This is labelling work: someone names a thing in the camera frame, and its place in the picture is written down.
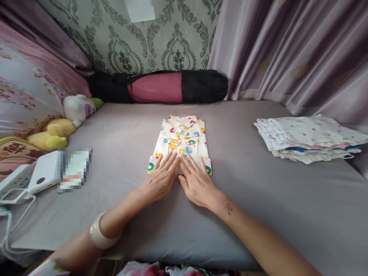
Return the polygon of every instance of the wrist tattoo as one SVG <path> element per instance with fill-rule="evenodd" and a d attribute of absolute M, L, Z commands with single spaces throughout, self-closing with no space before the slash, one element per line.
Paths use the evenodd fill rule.
<path fill-rule="evenodd" d="M 230 207 L 230 204 L 229 204 L 229 203 L 228 203 L 228 204 L 226 204 L 225 209 L 227 209 L 227 213 L 228 213 L 229 215 L 231 215 L 231 213 L 233 212 L 233 209 Z"/>

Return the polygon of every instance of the yoga mat bag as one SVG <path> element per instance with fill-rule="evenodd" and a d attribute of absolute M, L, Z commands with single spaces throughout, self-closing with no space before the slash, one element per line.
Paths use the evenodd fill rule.
<path fill-rule="evenodd" d="M 227 94 L 216 70 L 156 71 L 143 75 L 95 73 L 87 78 L 93 97 L 111 103 L 212 103 Z"/>

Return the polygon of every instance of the power cord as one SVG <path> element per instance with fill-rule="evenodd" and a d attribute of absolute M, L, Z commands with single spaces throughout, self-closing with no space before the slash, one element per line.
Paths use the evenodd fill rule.
<path fill-rule="evenodd" d="M 21 255 L 21 258 L 24 258 L 26 256 L 32 255 L 36 252 L 38 252 L 39 250 L 14 250 L 10 247 L 10 241 L 9 241 L 9 236 L 10 234 L 16 229 L 16 227 L 20 224 L 20 222 L 22 221 L 22 219 L 24 218 L 24 216 L 26 215 L 26 213 L 28 212 L 28 210 L 30 209 L 30 207 L 32 206 L 32 204 L 36 201 L 36 196 L 32 195 L 32 202 L 28 205 L 28 207 L 26 208 L 26 210 L 24 211 L 23 215 L 20 217 L 20 219 L 18 220 L 18 222 L 14 225 L 14 227 L 12 229 L 12 218 L 13 218 L 13 214 L 8 211 L 5 208 L 0 207 L 0 215 L 4 215 L 8 217 L 8 223 L 7 223 L 7 230 L 6 230 L 6 235 L 5 238 L 3 239 L 2 243 L 1 243 L 1 249 L 2 252 L 4 254 L 5 257 L 7 257 L 8 259 L 15 261 L 16 258 L 12 255 Z"/>

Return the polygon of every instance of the white paper on wall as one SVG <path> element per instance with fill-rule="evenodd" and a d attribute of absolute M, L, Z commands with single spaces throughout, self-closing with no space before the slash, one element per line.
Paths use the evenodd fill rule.
<path fill-rule="evenodd" d="M 132 23 L 155 20 L 153 0 L 125 0 Z"/>

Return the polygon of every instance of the hand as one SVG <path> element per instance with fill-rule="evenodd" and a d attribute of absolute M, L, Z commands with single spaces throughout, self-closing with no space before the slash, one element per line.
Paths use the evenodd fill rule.
<path fill-rule="evenodd" d="M 179 176 L 180 184 L 190 201 L 209 209 L 215 202 L 215 195 L 220 191 L 215 187 L 208 175 L 202 157 L 200 158 L 202 170 L 197 166 L 190 154 L 188 154 L 188 158 L 190 162 L 185 157 L 180 162 L 180 168 L 184 174 L 184 176 Z"/>
<path fill-rule="evenodd" d="M 176 168 L 180 162 L 180 158 L 176 158 L 176 156 L 177 153 L 169 152 L 161 162 L 161 155 L 148 178 L 137 189 L 144 195 L 147 205 L 163 198 L 170 192 L 177 176 Z"/>

